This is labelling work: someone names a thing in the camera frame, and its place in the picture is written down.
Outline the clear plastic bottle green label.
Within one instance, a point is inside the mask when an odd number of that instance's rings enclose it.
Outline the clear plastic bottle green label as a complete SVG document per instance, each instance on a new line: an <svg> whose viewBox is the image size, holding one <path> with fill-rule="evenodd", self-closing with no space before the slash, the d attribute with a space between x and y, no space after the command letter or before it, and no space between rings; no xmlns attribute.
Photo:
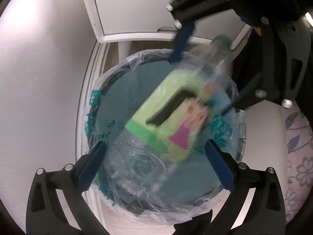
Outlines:
<svg viewBox="0 0 313 235"><path fill-rule="evenodd" d="M146 197L198 194L216 184L205 142L237 147L234 114L221 115L231 102L230 48L225 35L193 48L137 109L110 149L113 189Z"/></svg>

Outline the trash bin with teal liner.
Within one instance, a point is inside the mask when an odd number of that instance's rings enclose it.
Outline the trash bin with teal liner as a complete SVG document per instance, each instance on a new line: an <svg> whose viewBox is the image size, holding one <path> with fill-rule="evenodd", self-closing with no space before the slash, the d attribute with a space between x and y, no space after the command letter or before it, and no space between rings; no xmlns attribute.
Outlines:
<svg viewBox="0 0 313 235"><path fill-rule="evenodd" d="M240 160L245 122L225 52L137 52L102 74L85 111L85 147L107 146L92 188L125 221L176 224L226 197L205 155L212 139Z"/></svg>

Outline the white nightstand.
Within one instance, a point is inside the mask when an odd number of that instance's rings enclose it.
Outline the white nightstand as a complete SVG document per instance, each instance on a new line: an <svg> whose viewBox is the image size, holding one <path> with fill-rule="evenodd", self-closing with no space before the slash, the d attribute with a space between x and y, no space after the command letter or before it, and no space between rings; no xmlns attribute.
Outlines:
<svg viewBox="0 0 313 235"><path fill-rule="evenodd" d="M130 55L133 41L172 41L176 26L168 11L172 0L84 0L93 31L100 43L118 43L119 59ZM210 43L217 35L228 35L232 50L242 47L251 27L228 10L196 23L192 44Z"/></svg>

